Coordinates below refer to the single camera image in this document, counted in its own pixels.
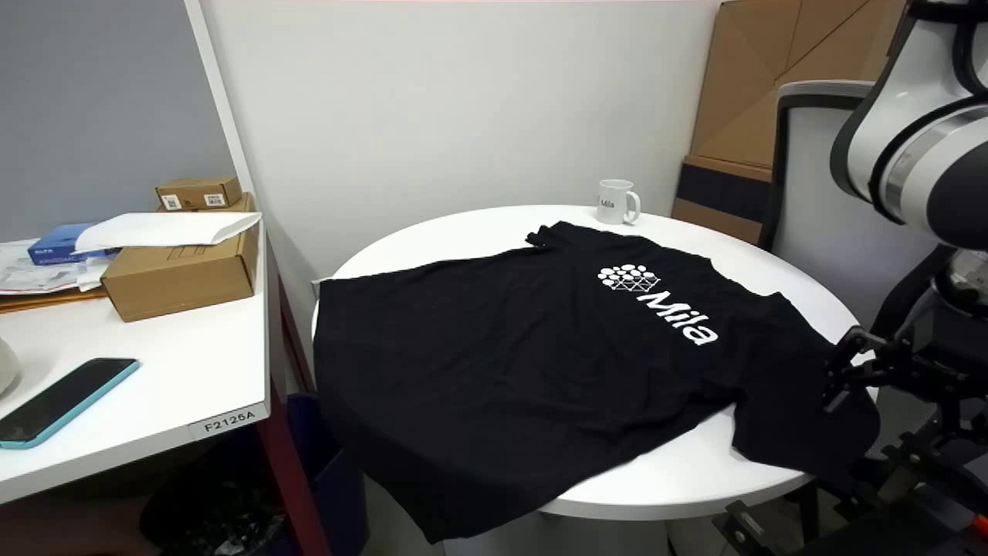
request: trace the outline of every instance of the white desk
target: white desk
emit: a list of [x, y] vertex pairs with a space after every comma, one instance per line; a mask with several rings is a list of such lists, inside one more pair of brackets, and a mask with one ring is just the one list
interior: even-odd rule
[[[558, 219], [617, 234], [646, 234], [658, 245], [707, 258], [717, 272], [752, 295], [785, 295], [826, 339], [840, 339], [854, 325], [854, 316], [831, 290], [767, 251], [664, 216], [638, 216], [633, 225], [602, 225], [594, 219], [594, 206], [501, 206], [430, 219], [364, 247], [332, 277], [396, 272], [436, 260], [491, 258], [526, 247], [527, 231]], [[736, 455], [732, 437], [732, 410], [721, 410], [675, 442], [573, 485], [547, 504], [543, 512], [617, 522], [688, 520], [719, 512], [732, 501], [773, 501], [802, 485], [802, 475], [794, 471], [751, 463]]]
[[[0, 245], [0, 258], [28, 242]], [[0, 418], [91, 356], [141, 369], [32, 452], [0, 452], [0, 504], [268, 418], [264, 258], [250, 299], [124, 325], [107, 299], [0, 316], [23, 382]]]

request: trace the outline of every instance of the smartphone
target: smartphone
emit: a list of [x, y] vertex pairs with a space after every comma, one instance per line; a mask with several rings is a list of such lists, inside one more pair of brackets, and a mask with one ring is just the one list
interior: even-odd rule
[[0, 448], [26, 452], [111, 393], [138, 369], [137, 358], [90, 358], [0, 419]]

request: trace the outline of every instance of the black t-shirt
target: black t-shirt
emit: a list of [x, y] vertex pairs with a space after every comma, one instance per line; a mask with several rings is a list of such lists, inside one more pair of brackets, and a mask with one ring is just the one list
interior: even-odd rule
[[707, 260], [557, 224], [526, 251], [324, 282], [314, 372], [340, 442], [430, 542], [550, 504], [736, 406], [736, 448], [843, 480], [876, 437], [834, 345]]

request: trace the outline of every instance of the t-shirt sleeve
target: t-shirt sleeve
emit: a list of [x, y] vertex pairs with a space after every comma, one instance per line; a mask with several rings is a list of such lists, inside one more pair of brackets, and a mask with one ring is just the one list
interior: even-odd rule
[[794, 466], [837, 489], [847, 485], [881, 431], [870, 396], [854, 385], [837, 410], [823, 410], [826, 393], [834, 393], [831, 362], [837, 345], [822, 339], [800, 316], [780, 319], [762, 335], [775, 338], [775, 348], [747, 366], [740, 378], [736, 448], [751, 461]]

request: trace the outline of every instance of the white cup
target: white cup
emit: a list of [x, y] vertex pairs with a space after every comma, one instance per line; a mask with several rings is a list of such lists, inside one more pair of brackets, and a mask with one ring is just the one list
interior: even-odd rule
[[602, 224], [636, 224], [641, 214], [641, 197], [633, 192], [631, 178], [600, 178], [596, 216]]

